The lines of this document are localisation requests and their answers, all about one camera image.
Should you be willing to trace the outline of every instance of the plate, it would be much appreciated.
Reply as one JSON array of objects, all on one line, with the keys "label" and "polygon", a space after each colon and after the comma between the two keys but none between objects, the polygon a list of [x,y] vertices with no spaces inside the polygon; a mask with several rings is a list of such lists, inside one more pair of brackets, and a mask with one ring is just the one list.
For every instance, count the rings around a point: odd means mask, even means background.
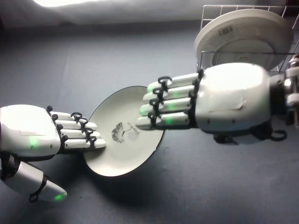
[{"label": "plate", "polygon": [[94,122],[107,146],[84,153],[89,168],[103,176],[120,176],[142,165],[157,149],[164,131],[143,131],[135,126],[147,93],[144,86],[131,86],[112,94],[94,111]]},{"label": "plate", "polygon": [[285,58],[285,55],[274,53],[288,53],[292,43],[293,30],[284,18],[261,9],[242,9],[209,22],[197,35],[194,49],[203,69],[217,64],[243,62],[258,64],[272,70]]}]

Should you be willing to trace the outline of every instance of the gray table surface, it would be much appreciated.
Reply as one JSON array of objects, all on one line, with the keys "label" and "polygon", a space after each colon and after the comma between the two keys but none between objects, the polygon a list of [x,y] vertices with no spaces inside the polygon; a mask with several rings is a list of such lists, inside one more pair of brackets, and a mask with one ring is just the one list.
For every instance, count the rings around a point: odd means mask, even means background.
[{"label": "gray table surface", "polygon": [[[198,21],[10,31],[0,40],[0,106],[89,117],[121,88],[195,72],[198,31]],[[35,162],[67,200],[30,204],[0,183],[0,223],[299,223],[298,131],[285,129],[286,141],[241,146],[167,131],[151,159],[118,178],[95,175],[81,155]]]}]

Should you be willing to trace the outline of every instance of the metal wire rack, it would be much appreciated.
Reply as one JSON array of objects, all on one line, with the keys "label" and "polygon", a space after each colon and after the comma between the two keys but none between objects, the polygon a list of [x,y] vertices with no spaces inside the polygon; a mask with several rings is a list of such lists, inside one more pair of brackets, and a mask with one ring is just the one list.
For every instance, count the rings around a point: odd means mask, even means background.
[{"label": "metal wire rack", "polygon": [[[281,17],[287,19],[291,24],[294,31],[294,42],[290,52],[285,53],[263,53],[263,52],[220,52],[220,51],[202,51],[201,59],[198,61],[197,66],[201,68],[201,62],[204,57],[211,57],[213,54],[213,66],[218,65],[218,60],[220,58],[225,58],[225,63],[238,62],[240,58],[246,58],[248,63],[255,63],[255,60],[264,59],[264,67],[269,70],[271,75],[284,73],[287,68],[287,65],[292,57],[299,53],[299,14],[297,17],[285,17],[285,14],[288,10],[299,10],[299,6],[260,6],[260,5],[205,5],[202,10],[200,30],[207,25],[210,21],[214,20],[218,16],[223,14],[241,10],[241,9],[262,9],[266,11],[274,12]],[[280,57],[281,63],[275,68],[268,67],[269,58],[271,57]]]}]

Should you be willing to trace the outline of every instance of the barcode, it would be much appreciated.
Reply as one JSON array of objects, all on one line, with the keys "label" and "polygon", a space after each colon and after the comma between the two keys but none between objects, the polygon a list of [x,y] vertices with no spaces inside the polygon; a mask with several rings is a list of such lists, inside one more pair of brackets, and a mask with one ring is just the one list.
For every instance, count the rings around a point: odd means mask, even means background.
[{"label": "barcode", "polygon": [[229,27],[221,28],[218,30],[219,36],[228,34],[233,31],[233,26],[230,25]]}]

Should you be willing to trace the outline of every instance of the white robotic hand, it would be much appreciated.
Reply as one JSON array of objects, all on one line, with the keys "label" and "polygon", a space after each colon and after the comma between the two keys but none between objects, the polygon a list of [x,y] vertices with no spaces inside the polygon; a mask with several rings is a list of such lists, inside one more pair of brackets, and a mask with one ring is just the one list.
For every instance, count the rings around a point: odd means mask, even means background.
[{"label": "white robotic hand", "polygon": [[232,136],[272,137],[268,72],[249,63],[227,63],[175,78],[161,77],[143,97],[136,126],[143,130],[200,128],[219,143]]},{"label": "white robotic hand", "polygon": [[65,190],[28,161],[44,161],[56,154],[98,150],[106,146],[95,123],[80,113],[53,112],[32,105],[0,108],[1,180],[11,189],[30,194],[29,200],[61,201]]}]

